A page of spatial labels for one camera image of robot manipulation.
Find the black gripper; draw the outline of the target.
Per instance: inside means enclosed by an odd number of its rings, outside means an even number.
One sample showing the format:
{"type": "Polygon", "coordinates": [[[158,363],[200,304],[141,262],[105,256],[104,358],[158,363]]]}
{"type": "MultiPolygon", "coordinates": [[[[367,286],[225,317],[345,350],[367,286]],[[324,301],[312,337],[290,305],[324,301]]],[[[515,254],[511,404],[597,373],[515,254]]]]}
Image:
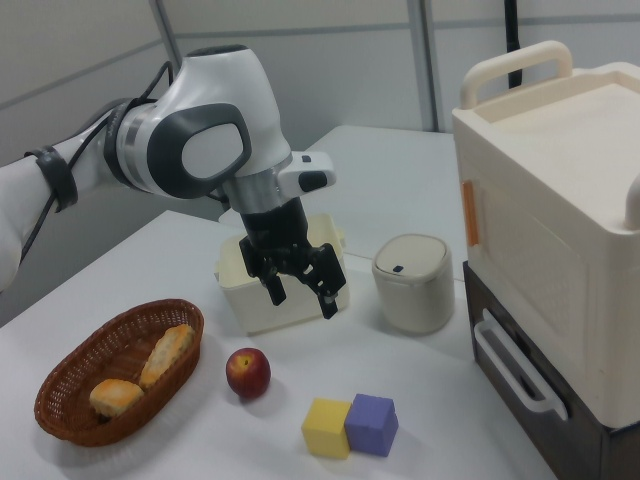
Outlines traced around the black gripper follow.
{"type": "Polygon", "coordinates": [[[346,277],[330,243],[310,247],[308,222],[299,198],[268,212],[240,215],[247,236],[239,242],[247,274],[257,278],[274,306],[286,299],[279,273],[299,280],[317,297],[322,316],[338,312],[337,297],[346,277]]]}

